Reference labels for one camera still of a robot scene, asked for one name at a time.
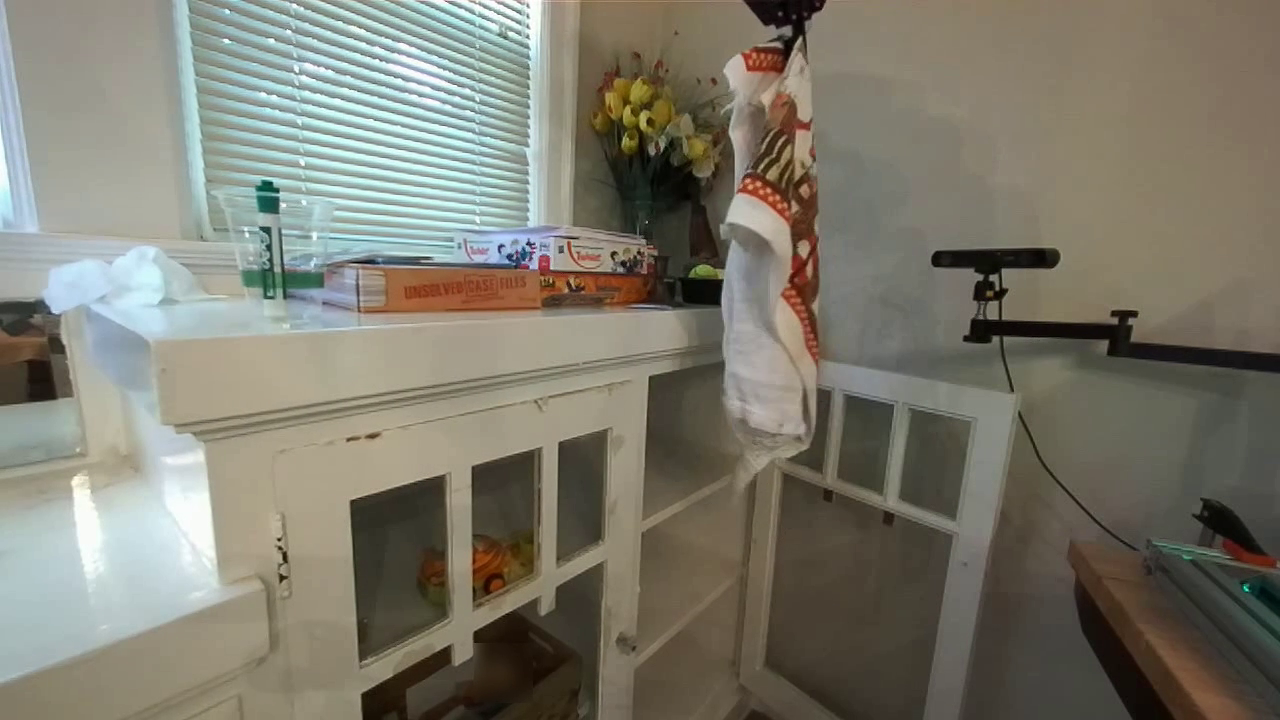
window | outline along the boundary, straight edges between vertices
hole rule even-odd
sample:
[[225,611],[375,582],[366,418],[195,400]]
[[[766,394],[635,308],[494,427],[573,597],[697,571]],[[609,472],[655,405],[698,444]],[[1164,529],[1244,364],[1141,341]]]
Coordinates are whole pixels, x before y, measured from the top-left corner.
[[15,103],[7,11],[0,4],[0,233],[36,228],[25,118]]
[[195,195],[331,200],[342,247],[540,220],[540,0],[188,0]]

hanging towel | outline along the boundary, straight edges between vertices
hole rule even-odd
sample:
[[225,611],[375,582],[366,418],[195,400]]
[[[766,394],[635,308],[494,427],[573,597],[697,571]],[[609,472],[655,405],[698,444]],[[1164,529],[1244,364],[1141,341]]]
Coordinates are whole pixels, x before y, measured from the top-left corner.
[[803,41],[729,59],[736,195],[725,213],[725,411],[736,479],[807,448],[814,427],[814,153]]

cardboard box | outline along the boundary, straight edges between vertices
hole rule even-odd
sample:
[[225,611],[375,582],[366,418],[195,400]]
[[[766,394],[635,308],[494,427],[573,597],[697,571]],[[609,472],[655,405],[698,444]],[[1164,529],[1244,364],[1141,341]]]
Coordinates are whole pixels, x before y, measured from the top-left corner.
[[625,308],[651,301],[651,281],[476,266],[335,266],[323,272],[323,287],[293,297],[356,313]]
[[655,247],[643,237],[598,228],[506,228],[454,244],[468,266],[506,266],[532,272],[625,272],[649,277]]

white wall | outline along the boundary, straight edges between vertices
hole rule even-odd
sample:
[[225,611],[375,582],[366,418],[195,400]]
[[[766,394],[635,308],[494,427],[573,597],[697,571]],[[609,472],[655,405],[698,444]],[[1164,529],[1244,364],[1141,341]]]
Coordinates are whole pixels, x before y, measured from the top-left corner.
[[[736,0],[609,0],[584,16],[584,76],[670,27],[688,71],[765,41]],[[1065,254],[1007,277],[1013,318],[1141,308],[1141,341],[1280,354],[1277,32],[1269,0],[827,4],[810,27],[827,355],[999,387],[994,347],[958,346],[972,277],[926,268],[965,244]],[[578,217],[609,213],[598,187]],[[1218,483],[1280,511],[1277,375],[1007,347],[1054,472],[1126,542],[1191,542],[1196,495]],[[1122,715],[1074,628],[1070,537],[1098,533],[1018,444],[967,715]]]
[[195,237],[167,0],[3,0],[40,233]]

cabinet door frame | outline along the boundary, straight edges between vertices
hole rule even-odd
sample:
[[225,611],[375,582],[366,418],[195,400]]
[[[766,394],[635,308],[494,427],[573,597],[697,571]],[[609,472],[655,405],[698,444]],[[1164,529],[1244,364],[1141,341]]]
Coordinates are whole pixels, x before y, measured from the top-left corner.
[[[967,661],[977,642],[977,617],[982,597],[988,547],[994,537],[1003,477],[1016,427],[1016,395],[941,386],[902,372],[822,364],[819,387],[833,394],[822,462],[819,469],[803,464],[772,464],[755,477],[755,511],[753,511],[753,565],[748,565],[748,608],[742,608],[742,657],[739,676],[742,689],[755,693],[778,715],[810,715],[822,720],[835,714],[797,689],[789,676],[766,667],[766,617],[772,617],[772,577],[775,577],[775,537],[778,537],[778,495],[782,483],[810,483],[819,493],[843,495],[852,505],[867,505],[877,511],[892,511],[902,526],[922,526],[930,533],[952,537],[946,577],[941,597],[930,667],[926,667],[926,720],[952,720],[965,714]],[[840,441],[843,441],[843,395],[877,400],[892,409],[889,427],[889,464],[880,493],[854,489],[840,479]],[[954,511],[930,511],[902,500],[902,451],[912,411],[930,411],[967,423],[965,472]]]
[[[521,405],[473,409],[461,418],[420,423],[366,423],[366,431],[335,431],[299,448],[281,448],[273,462],[281,537],[287,537],[287,597],[281,597],[281,642],[293,676],[293,715],[361,715],[361,693],[394,676],[430,651],[452,651],[452,666],[473,657],[473,636],[488,619],[532,603],[556,608],[556,590],[586,568],[602,571],[598,590],[598,683],[615,682],[620,657],[613,651],[609,599],[625,597],[625,568],[613,568],[615,542],[626,537],[613,508],[626,505],[620,493],[635,483],[635,422],[633,386],[576,387]],[[586,561],[556,561],[556,451],[564,441],[609,431],[602,462],[602,537]],[[473,469],[504,458],[537,451],[537,537],[540,571],[504,594],[473,603]],[[356,647],[356,568],[350,568],[350,505],[361,495],[443,483],[447,526],[447,617],[385,651],[361,661]]]

